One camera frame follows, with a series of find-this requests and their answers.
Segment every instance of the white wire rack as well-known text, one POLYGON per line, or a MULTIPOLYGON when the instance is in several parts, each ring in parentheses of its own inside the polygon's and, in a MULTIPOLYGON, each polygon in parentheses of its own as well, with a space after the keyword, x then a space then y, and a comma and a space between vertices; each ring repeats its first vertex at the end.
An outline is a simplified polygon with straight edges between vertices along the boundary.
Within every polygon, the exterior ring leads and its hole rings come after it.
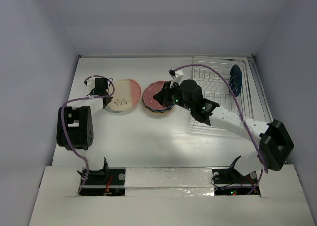
MULTIPOLYGON (((232 66, 234 64, 238 65, 243 74, 243 84, 241 93, 238 95, 237 100, 243 115, 249 118, 253 117, 251 98, 248 91, 248 77, 246 75, 245 65, 243 62, 238 60, 227 60, 220 58, 217 58, 215 60, 213 60, 213 58, 210 58, 210 60, 208 61, 206 61, 206 58, 195 58, 193 59, 193 64, 204 64, 212 67, 228 82, 230 81, 230 71, 232 66)), ((200 87, 202 88, 203 96, 205 98, 219 103, 221 106, 225 107, 229 111, 238 113, 236 104, 229 92, 228 87, 217 74, 206 68, 194 66, 192 68, 192 79, 195 80, 198 85, 200 85, 200 87)), ((205 124, 199 123, 195 121, 193 118, 190 119, 190 125, 213 128, 205 124)))

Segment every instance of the gray wall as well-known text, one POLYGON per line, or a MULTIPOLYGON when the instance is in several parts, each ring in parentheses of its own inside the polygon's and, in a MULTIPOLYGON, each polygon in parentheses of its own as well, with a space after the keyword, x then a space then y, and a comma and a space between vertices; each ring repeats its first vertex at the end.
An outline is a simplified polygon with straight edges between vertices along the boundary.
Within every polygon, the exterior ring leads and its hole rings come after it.
POLYGON ((317 223, 317 0, 288 0, 256 61, 273 117, 294 141, 295 164, 317 223))
POLYGON ((286 0, 52 0, 80 54, 252 54, 286 0))
POLYGON ((78 55, 48 5, 0 0, 0 225, 28 225, 78 55))

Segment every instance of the stack of plates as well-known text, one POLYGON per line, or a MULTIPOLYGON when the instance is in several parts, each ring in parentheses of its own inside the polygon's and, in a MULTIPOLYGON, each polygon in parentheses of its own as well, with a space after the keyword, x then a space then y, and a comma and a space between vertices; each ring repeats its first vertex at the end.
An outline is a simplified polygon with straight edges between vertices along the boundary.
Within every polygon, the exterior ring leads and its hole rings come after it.
POLYGON ((160 92, 163 89, 164 83, 166 81, 157 81, 152 84, 150 84, 147 88, 145 88, 143 95, 142 95, 142 101, 144 106, 149 109, 152 112, 156 113, 164 113, 167 111, 170 111, 174 105, 170 107, 164 107, 159 102, 153 99, 153 95, 160 92))
MULTIPOLYGON (((141 98, 140 85, 131 79, 124 79, 113 83, 114 94, 112 101, 106 106, 110 112, 127 111, 139 102, 141 98)), ((109 93, 113 92, 112 85, 109 87, 109 93)))

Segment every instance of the red plate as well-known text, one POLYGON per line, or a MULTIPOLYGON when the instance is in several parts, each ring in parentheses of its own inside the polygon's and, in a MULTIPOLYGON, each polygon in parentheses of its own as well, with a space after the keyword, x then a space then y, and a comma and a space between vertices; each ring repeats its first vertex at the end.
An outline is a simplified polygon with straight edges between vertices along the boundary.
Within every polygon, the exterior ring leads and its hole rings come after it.
POLYGON ((168 107, 163 107, 159 102, 153 99, 153 95, 160 92, 163 89, 164 83, 167 81, 157 81, 150 84, 145 88, 142 99, 146 106, 150 107, 152 110, 163 111, 168 109, 168 107))

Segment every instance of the robotic arm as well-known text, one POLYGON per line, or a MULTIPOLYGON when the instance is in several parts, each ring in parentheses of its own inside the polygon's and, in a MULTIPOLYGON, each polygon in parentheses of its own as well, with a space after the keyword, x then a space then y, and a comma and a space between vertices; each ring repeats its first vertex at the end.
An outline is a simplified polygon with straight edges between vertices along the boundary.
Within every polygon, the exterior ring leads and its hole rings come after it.
MULTIPOLYGON (((200 123, 228 130, 250 140, 249 133, 238 114, 204 98, 201 87, 194 80, 180 83, 183 76, 181 70, 177 72, 170 70, 170 74, 174 79, 165 83, 163 89, 154 95, 154 99, 161 105, 165 107, 179 105, 188 109, 191 116, 200 123)), ((278 120, 266 123, 244 118, 243 121, 259 146, 267 168, 274 171, 281 170, 294 148, 284 124, 278 120)), ((264 164, 257 151, 254 151, 246 156, 238 156, 229 167, 228 174, 229 178, 241 178, 263 168, 264 164)))

